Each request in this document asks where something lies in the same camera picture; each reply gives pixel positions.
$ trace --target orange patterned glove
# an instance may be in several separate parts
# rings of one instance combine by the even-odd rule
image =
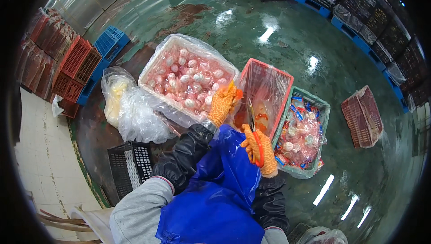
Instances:
[[[224,123],[228,113],[233,110],[235,104],[241,100],[242,96],[242,90],[237,90],[234,81],[231,81],[227,87],[220,87],[213,96],[208,118],[217,127],[220,127]]]
[[[250,126],[243,124],[242,128],[244,129],[246,139],[241,143],[241,147],[245,147],[250,163],[256,164],[256,161],[260,162],[259,146],[251,132]],[[256,132],[263,147],[263,166],[260,168],[260,171],[264,177],[275,176],[277,174],[277,161],[274,158],[271,140],[260,130]]]

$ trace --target worker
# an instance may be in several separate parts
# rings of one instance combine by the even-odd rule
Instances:
[[[230,86],[227,90],[218,90],[213,96],[208,119],[201,124],[191,125],[188,131],[181,135],[171,152],[160,155],[159,161],[151,173],[151,178],[126,195],[116,205],[110,217],[110,227],[116,244],[183,243],[178,240],[166,242],[156,238],[161,209],[172,201],[173,196],[186,189],[189,180],[196,173],[197,162],[208,152],[209,142],[213,139],[215,131],[225,121],[237,100],[235,86]],[[246,148],[251,160],[259,161],[259,156],[254,155],[259,154],[254,135],[248,125],[243,125],[243,128],[246,139],[241,146]],[[284,214],[285,199],[281,193],[284,179],[278,174],[270,139],[260,131],[258,131],[258,135],[264,149],[264,164],[260,168],[262,177],[251,206],[255,214],[247,215],[251,222],[262,231],[260,236],[263,238],[253,240],[253,242],[288,244],[286,232],[289,222]],[[228,217],[231,213],[223,214],[222,217],[224,215]],[[178,223],[184,222],[186,219],[187,217],[184,217]],[[208,223],[209,227],[212,226],[210,219],[202,222]],[[244,234],[239,234],[234,236],[234,241],[225,240],[223,242],[250,243],[250,241],[242,241],[243,236]],[[204,242],[214,243],[211,240],[200,240],[197,243]]]

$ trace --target wet floor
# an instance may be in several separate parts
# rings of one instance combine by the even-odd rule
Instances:
[[[293,75],[295,86],[331,105],[331,114],[321,171],[308,180],[284,174],[291,229],[299,222],[336,228],[349,243],[384,243],[390,237],[422,170],[413,117],[403,114],[391,86],[368,57],[328,20],[295,2],[118,0],[84,37],[94,42],[109,25],[132,40],[115,64],[135,78],[156,45],[172,33],[209,43],[239,70],[256,58]],[[364,85],[374,94],[385,131],[374,147],[355,149],[340,104]],[[106,149],[122,140],[107,124],[103,108],[99,84],[78,112],[73,135],[89,174],[116,204]],[[328,191],[314,205],[331,175]],[[357,202],[349,208],[352,198]]]

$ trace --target gray sleeve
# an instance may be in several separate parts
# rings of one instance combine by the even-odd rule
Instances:
[[[110,227],[116,244],[159,244],[155,237],[160,209],[172,201],[174,186],[154,176],[126,195],[111,213]]]
[[[289,244],[289,242],[281,228],[271,226],[265,229],[261,244]]]

